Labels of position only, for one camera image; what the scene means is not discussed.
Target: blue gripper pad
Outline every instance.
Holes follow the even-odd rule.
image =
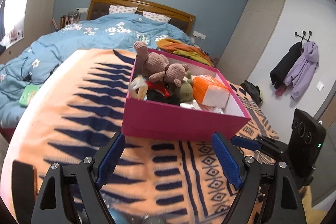
[[[245,179],[245,169],[242,162],[244,157],[242,153],[238,148],[232,146],[221,133],[217,132],[212,135],[212,148],[227,180],[239,190]]]
[[[258,141],[239,136],[233,136],[230,142],[232,145],[243,147],[252,151],[261,149],[261,143],[259,143]]]
[[[123,153],[124,148],[125,135],[120,134],[98,167],[98,179],[96,181],[96,185],[99,188],[102,188],[103,185],[109,183],[110,177],[116,168],[117,162]]]

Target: door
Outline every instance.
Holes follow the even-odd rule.
[[[285,0],[248,0],[217,69],[234,84],[253,71],[275,29]]]
[[[320,120],[327,130],[327,135],[316,160],[314,179],[310,185],[312,206],[336,191],[336,96]]]

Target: orange tissue package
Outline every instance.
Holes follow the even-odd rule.
[[[197,102],[210,107],[225,108],[230,96],[229,88],[210,75],[195,76],[193,90]]]

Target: wooden headboard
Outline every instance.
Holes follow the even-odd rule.
[[[145,0],[91,0],[87,19],[95,20],[109,14],[111,4],[138,7],[137,14],[142,14],[143,11],[147,11],[170,17],[169,23],[184,31],[187,35],[189,35],[195,21],[195,16],[193,15]]]

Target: green stuffed toy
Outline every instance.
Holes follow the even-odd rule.
[[[187,71],[185,74],[187,80],[182,80],[181,87],[174,87],[174,94],[180,99],[180,102],[189,102],[193,100],[193,80],[191,79],[191,71]]]

